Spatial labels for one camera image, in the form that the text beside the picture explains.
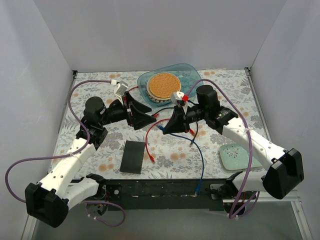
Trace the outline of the black network switch box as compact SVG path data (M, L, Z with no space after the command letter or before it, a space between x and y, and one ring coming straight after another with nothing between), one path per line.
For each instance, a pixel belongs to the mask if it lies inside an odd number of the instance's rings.
M120 171L129 174L141 174L144 152L144 142L127 140L124 145Z

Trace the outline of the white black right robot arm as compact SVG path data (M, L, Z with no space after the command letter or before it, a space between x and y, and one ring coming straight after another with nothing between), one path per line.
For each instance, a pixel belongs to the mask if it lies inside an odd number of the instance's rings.
M281 200L304 180L302 155L298 150L284 149L250 130L240 114L220 104L212 86L199 86L196 96L198 103L190 107L187 104L189 97L183 92L171 95L175 106L163 133L186 133L191 123L203 120L220 135L239 144L264 168L262 172L234 173L215 191L217 194L237 199L244 192L267 192Z

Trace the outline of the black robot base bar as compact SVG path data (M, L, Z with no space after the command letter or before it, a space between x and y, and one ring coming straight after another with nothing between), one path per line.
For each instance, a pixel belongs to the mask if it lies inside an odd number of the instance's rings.
M225 178L109 179L88 201L108 201L125 210L207 209L223 211L238 191Z

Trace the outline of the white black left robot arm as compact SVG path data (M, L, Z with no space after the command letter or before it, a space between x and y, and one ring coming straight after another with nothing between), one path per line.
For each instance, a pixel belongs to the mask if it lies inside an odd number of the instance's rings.
M136 101L129 92L109 107L94 96L85 103L80 129L65 157L38 183L30 183L25 189L27 213L56 228L66 219L75 205L88 199L101 200L106 196L106 180L97 174L89 174L71 186L76 173L98 150L108 131L106 125L126 120L128 125L139 130L156 118L149 115L151 108Z

